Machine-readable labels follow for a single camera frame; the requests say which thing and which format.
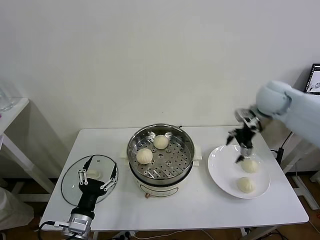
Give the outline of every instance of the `stainless steel pot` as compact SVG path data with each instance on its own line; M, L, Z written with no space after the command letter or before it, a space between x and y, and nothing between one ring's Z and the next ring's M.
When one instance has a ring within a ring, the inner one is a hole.
M154 147L157 135L165 135L169 145L165 149ZM148 164L137 161L137 152L148 148L153 159ZM182 181L190 172L195 146L189 135L182 129L164 123L146 126L137 131L129 140L127 157L132 173L141 182L154 187L169 187Z

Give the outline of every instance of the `power cord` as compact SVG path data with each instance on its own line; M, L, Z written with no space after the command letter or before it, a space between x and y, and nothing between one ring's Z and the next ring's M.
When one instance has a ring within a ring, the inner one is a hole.
M318 233L318 234L320 234L320 231L316 228L316 226L315 225L313 225L313 223L309 220L309 223L311 224L311 226L314 228L314 230L316 230L316 232Z
M51 226L54 226L55 225L55 221L45 221L43 222L40 227L39 227L39 230L37 232L37 236L38 236L38 240L42 240L41 238L41 231L42 231L42 228L44 227L44 225L51 225ZM65 240L71 240L73 239L77 234L73 234L72 236L66 238Z
M270 232L270 233L268 233L268 234L265 235L265 236L259 237L258 240L265 239L265 238L270 237L270 236L272 236L272 235L279 235L282 240L289 240L286 236L284 236L281 232L279 232L278 229L276 229L276 231L277 231L277 232Z
M276 161L277 163L280 165L281 164L281 161L282 161L282 157L284 156L284 145L286 144L286 142L293 136L293 132L291 131L289 133L289 135L286 137L286 139L284 140L284 142L282 143L281 147L279 147L278 150L274 150L274 149L271 149L270 151L272 152L275 152L276 153Z
M167 234L167 235L160 235L160 236L150 236L150 237L144 237L144 238L140 238L140 237L137 237L135 235L133 235L132 237L136 238L136 239L139 239L139 240L145 240L145 239L154 239L154 238L161 238L161 237L167 237L167 236L170 236L170 235L173 235L173 234L176 234L176 233L181 233L181 232L184 232L185 230L180 230L180 231L175 231L173 233L170 233L170 234Z
M205 230L201 229L201 231L204 232L205 234L207 234L207 236L208 236L210 239L214 240L214 238L213 238L209 233L207 233Z

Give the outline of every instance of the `electric steamer pot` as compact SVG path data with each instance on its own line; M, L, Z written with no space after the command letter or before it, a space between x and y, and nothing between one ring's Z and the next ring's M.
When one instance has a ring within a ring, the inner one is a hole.
M169 139L167 148L155 148L153 142L157 135L165 135ZM153 153L148 164L137 161L137 152L143 148ZM176 193L191 171L194 154L195 146L189 135L176 126L164 123L140 129L127 146L131 172L146 197L166 197Z

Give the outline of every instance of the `floor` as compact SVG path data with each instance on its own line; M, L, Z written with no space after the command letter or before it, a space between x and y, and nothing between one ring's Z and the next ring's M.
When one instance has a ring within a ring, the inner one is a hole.
M315 200L320 205L320 185L317 183L312 183L309 180L310 175L300 175L304 184L308 187L309 191L312 193ZM293 187L296 187L295 183L291 179L290 176L287 177L289 182ZM9 182L8 190L13 188L14 182ZM24 194L42 194L46 193L44 189L42 189L35 182L27 182L21 193ZM310 221L313 225L320 230L320 210L311 210L308 206L307 202L303 197L299 197L302 205L304 206L306 212L309 215ZM43 214L46 203L41 202L28 202L30 206L34 209L35 218L29 225L16 227L8 230L4 230L3 232L6 234L7 240L37 240L37 232L34 232L37 228L37 225L40 220L40 216ZM309 222L304 224L296 224L296 225L285 225L277 228L281 234L283 234L289 240L320 240L320 234L316 232L316 230L311 226ZM208 234L210 234L215 240L237 240L241 237L241 232L239 229L212 229L206 230ZM138 232L136 236L138 238L148 238L159 235L166 235L173 233L173 231L150 231L150 232ZM99 240L108 240L112 236L114 236L116 232L101 232L99 233ZM60 232L43 232L42 234L43 240L62 240L64 237ZM154 240L210 240L210 238L201 230L188 230L183 232L178 232L170 236L166 237L155 237ZM266 240L281 240L280 235L270 235L264 238Z

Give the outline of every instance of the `white plate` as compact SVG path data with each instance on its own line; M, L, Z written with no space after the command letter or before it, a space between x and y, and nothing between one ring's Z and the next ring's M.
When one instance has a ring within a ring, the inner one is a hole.
M259 168L256 173L247 173L240 163L235 163L240 155L240 146L219 146L213 150L208 158L209 173L214 182L228 194L241 199L254 199L262 196L270 186L270 175L264 167L264 162L255 153L250 157L255 159ZM242 177L248 177L255 183L255 190L251 193L242 192L237 181Z

